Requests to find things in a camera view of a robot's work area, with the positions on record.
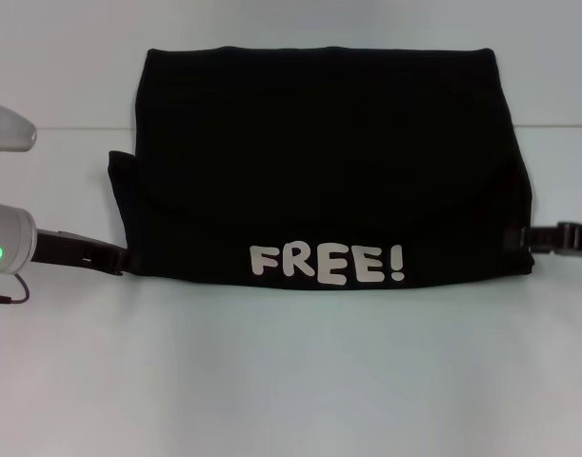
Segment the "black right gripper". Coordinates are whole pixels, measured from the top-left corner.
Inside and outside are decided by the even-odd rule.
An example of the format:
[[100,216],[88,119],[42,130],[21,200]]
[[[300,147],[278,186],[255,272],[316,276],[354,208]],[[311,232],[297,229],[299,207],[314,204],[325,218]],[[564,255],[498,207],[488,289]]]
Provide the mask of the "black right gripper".
[[582,224],[560,222],[550,227],[509,228],[504,249],[582,258]]

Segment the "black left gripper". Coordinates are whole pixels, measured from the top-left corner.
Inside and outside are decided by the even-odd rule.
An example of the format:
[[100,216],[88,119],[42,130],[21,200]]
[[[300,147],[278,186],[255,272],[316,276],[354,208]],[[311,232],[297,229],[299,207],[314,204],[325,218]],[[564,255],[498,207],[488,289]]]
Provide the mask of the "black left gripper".
[[131,258],[126,248],[106,245],[82,235],[62,231],[37,230],[32,262],[89,268],[113,276],[131,272]]

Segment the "black t-shirt with white print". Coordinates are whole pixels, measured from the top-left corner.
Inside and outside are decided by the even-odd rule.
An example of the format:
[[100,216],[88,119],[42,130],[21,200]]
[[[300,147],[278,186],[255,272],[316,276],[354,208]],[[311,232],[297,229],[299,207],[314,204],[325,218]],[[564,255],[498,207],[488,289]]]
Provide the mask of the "black t-shirt with white print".
[[150,50],[110,154],[130,273],[289,289],[527,275],[532,188],[492,50]]

